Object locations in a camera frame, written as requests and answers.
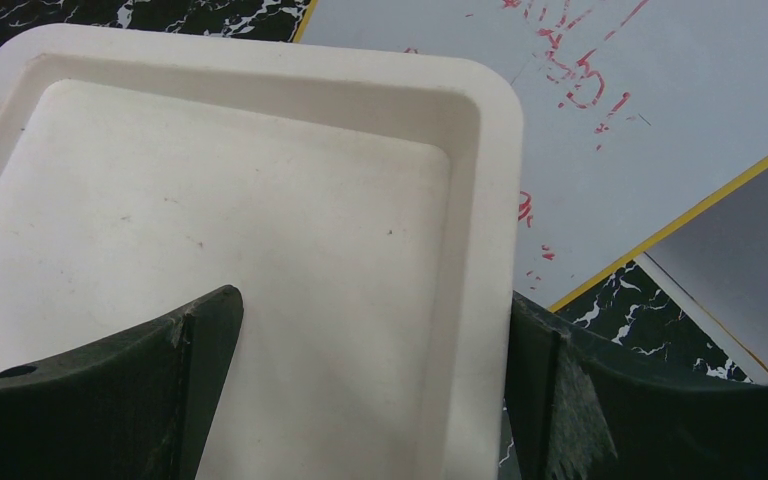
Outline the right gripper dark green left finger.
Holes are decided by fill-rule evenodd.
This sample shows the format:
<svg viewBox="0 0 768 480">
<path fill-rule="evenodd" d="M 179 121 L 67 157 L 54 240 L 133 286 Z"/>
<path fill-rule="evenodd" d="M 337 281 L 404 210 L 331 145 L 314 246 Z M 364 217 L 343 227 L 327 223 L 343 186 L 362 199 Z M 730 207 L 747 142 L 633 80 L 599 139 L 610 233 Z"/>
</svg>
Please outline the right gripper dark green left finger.
<svg viewBox="0 0 768 480">
<path fill-rule="evenodd" d="M 192 479 L 241 331 L 222 286 L 0 372 L 0 479 Z"/>
</svg>

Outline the white drawer organizer box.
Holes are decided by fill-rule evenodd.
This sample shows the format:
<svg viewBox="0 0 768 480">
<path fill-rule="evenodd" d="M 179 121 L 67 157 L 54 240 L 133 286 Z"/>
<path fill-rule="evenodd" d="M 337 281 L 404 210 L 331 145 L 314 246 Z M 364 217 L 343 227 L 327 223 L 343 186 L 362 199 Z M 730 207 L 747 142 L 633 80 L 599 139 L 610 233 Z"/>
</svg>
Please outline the white drawer organizer box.
<svg viewBox="0 0 768 480">
<path fill-rule="evenodd" d="M 493 479 L 523 111 L 466 59 L 68 24 L 0 47 L 0 371 L 217 287 L 202 479 Z"/>
</svg>

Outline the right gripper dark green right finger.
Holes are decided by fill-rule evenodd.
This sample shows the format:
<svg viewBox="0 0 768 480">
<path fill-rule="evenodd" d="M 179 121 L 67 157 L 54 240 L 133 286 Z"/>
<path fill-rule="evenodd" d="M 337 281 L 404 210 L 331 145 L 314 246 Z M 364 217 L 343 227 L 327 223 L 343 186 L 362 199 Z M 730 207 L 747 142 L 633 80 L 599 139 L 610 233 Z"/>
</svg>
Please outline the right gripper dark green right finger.
<svg viewBox="0 0 768 480">
<path fill-rule="evenodd" d="M 670 366 L 520 294 L 504 400 L 526 479 L 768 479 L 768 386 Z"/>
</svg>

